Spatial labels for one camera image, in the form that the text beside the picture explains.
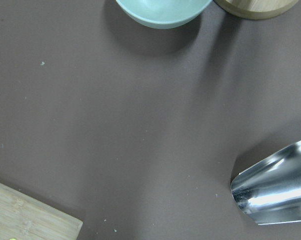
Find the mint green bowl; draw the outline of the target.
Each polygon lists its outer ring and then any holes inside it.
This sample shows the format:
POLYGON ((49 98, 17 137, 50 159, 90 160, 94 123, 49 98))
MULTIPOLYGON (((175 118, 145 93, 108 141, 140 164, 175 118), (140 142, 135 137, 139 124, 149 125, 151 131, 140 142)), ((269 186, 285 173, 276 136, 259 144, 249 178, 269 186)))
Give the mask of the mint green bowl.
POLYGON ((137 23, 153 29, 173 29, 198 17, 211 0, 117 0, 137 23))

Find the metal scoop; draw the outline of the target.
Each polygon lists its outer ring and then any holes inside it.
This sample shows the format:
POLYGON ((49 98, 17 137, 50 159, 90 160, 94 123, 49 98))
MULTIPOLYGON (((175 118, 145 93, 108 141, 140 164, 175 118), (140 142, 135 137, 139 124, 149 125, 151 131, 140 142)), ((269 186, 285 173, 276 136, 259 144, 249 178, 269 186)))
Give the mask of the metal scoop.
POLYGON ((301 140, 240 172, 230 192, 257 225, 301 222, 301 140))

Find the wooden cutting board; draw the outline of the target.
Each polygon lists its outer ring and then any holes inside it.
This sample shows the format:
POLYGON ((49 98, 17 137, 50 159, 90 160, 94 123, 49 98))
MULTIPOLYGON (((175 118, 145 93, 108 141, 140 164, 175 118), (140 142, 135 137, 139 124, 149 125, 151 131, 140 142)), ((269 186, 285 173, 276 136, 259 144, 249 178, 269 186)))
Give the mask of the wooden cutting board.
POLYGON ((0 240, 76 240, 83 222, 0 183, 0 240))

